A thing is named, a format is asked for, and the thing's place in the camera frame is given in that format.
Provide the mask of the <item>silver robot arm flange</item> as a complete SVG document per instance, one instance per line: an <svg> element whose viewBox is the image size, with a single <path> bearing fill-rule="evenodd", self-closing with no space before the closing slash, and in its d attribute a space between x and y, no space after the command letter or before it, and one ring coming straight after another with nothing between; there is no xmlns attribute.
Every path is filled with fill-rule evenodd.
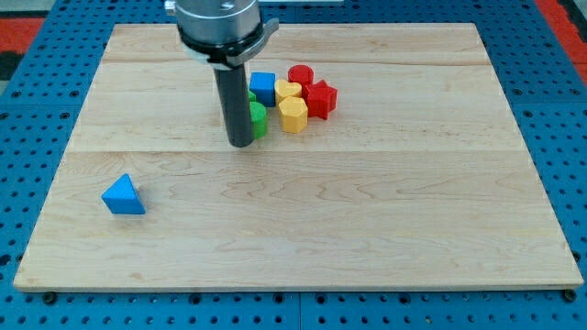
<svg viewBox="0 0 587 330"><path fill-rule="evenodd" d="M257 0L165 0L176 19L184 50L216 70L229 71L256 57L279 29L279 20L263 22Z"/></svg>

